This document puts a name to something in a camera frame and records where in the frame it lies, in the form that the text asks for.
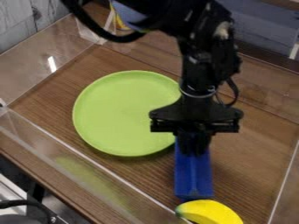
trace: lime green plate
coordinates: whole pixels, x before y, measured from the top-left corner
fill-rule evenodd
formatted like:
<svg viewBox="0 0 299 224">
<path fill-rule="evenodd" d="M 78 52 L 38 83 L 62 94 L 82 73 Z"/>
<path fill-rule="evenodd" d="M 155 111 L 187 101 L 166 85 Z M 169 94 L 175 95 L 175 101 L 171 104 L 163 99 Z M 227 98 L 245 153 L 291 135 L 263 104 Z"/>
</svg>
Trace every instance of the lime green plate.
<svg viewBox="0 0 299 224">
<path fill-rule="evenodd" d="M 151 133 L 149 113 L 179 97 L 178 83 L 158 73 L 113 73 L 77 100 L 73 120 L 79 135 L 94 148 L 123 157 L 163 150 L 174 143 L 174 135 Z"/>
</svg>

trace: yellow object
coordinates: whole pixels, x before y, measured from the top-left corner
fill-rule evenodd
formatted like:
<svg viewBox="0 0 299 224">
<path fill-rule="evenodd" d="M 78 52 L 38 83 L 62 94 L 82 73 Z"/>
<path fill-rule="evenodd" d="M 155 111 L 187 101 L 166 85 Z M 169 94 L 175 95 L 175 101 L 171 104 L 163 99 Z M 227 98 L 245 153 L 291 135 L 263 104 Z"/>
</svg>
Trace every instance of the yellow object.
<svg viewBox="0 0 299 224">
<path fill-rule="evenodd" d="M 185 219 L 201 224 L 243 224 L 242 219 L 227 206 L 209 199 L 179 205 L 175 212 Z"/>
<path fill-rule="evenodd" d="M 115 12 L 114 22 L 115 22 L 117 28 L 122 31 L 130 31 L 131 29 L 126 26 L 121 16 L 117 13 L 117 10 L 115 10 L 115 7 L 113 6 L 113 4 L 110 5 L 110 8 Z"/>
</svg>

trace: wood grain table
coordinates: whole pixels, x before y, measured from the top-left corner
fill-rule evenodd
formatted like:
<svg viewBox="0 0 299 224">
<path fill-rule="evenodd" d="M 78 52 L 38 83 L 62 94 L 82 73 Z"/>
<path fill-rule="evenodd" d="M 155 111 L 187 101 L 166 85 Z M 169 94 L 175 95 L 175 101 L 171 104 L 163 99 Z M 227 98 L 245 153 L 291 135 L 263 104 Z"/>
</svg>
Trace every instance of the wood grain table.
<svg viewBox="0 0 299 224">
<path fill-rule="evenodd" d="M 107 15 L 105 10 L 94 10 L 93 13 L 102 19 Z M 239 134 L 217 135 L 211 144 L 215 200 L 237 210 L 246 223 L 265 224 L 299 137 L 299 80 L 295 73 L 278 66 L 246 56 L 243 60 L 243 72 L 237 77 L 243 91 L 237 107 L 246 112 L 242 130 Z M 125 70 L 154 71 L 178 81 L 181 57 L 174 40 L 153 33 L 129 45 L 94 45 L 10 105 L 10 109 L 175 209 L 181 202 L 174 196 L 174 148 L 150 157 L 113 157 L 85 143 L 73 125 L 71 112 L 82 90 L 93 81 Z M 223 88 L 222 93 L 227 100 L 230 91 Z M 77 181 L 6 136 L 0 135 L 0 143 L 3 155 L 93 222 L 121 223 L 107 205 Z"/>
</svg>

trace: green plate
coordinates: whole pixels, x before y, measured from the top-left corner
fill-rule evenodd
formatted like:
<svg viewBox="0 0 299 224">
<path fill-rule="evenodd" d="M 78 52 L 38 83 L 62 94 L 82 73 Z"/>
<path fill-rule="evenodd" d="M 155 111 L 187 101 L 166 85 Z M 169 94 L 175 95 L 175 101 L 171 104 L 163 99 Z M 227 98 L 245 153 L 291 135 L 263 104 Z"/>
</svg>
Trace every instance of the green plate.
<svg viewBox="0 0 299 224">
<path fill-rule="evenodd" d="M 77 100 L 73 120 L 79 135 L 94 148 L 123 157 L 166 149 L 174 135 L 151 133 L 149 113 L 179 97 L 178 83 L 159 73 L 113 73 L 97 80 Z"/>
</svg>

